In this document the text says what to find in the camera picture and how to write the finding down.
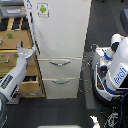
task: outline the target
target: green sticker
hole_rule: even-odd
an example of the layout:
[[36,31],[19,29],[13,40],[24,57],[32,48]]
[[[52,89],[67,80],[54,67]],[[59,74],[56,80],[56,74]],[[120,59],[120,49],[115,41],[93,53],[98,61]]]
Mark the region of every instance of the green sticker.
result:
[[46,8],[44,7],[44,5],[41,5],[40,11],[41,11],[42,13],[44,13],[44,12],[46,11]]
[[14,58],[18,58],[18,55],[17,54],[13,54]]
[[5,55],[1,55],[1,58],[5,58]]
[[8,68],[9,70],[13,69],[13,68]]
[[8,73],[0,73],[0,75],[7,75]]
[[9,39],[13,39],[13,35],[12,34],[7,34]]

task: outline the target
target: white refrigerator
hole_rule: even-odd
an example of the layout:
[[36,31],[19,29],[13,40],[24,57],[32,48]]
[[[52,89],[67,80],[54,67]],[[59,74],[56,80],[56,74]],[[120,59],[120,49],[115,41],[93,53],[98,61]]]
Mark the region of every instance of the white refrigerator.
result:
[[77,98],[91,0],[24,0],[24,5],[47,99]]

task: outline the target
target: robot label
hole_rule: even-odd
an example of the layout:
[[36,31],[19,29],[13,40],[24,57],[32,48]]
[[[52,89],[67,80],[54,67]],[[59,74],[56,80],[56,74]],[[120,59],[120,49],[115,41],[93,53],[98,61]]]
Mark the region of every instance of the robot label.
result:
[[124,68],[120,68],[119,73],[116,75],[117,77],[114,78],[114,81],[119,85],[122,83],[123,79],[126,76],[127,71]]

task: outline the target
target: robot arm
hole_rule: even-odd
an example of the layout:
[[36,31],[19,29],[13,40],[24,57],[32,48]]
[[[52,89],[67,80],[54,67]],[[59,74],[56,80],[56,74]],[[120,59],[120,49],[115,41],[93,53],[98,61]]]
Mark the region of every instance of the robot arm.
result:
[[16,66],[0,81],[0,128],[6,121],[6,103],[12,99],[15,91],[26,76],[28,62],[33,58],[36,48],[22,48],[22,42],[17,45],[18,59]]

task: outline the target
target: gray floor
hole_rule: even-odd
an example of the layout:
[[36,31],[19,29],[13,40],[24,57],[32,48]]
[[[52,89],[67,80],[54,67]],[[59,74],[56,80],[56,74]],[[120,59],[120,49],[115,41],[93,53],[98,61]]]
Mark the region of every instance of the gray floor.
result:
[[[86,38],[85,52],[91,52],[91,45],[110,46],[111,36],[120,33],[124,36],[120,12],[128,8],[128,1],[120,0],[92,0],[89,27]],[[88,71],[81,72],[80,88],[88,91],[90,87]],[[90,115],[98,117],[101,128],[105,119],[99,110],[95,109],[92,92],[78,91],[77,99],[47,100],[45,98],[20,99],[18,105],[7,105],[8,120],[4,128],[36,128],[40,125],[79,125],[92,128]]]

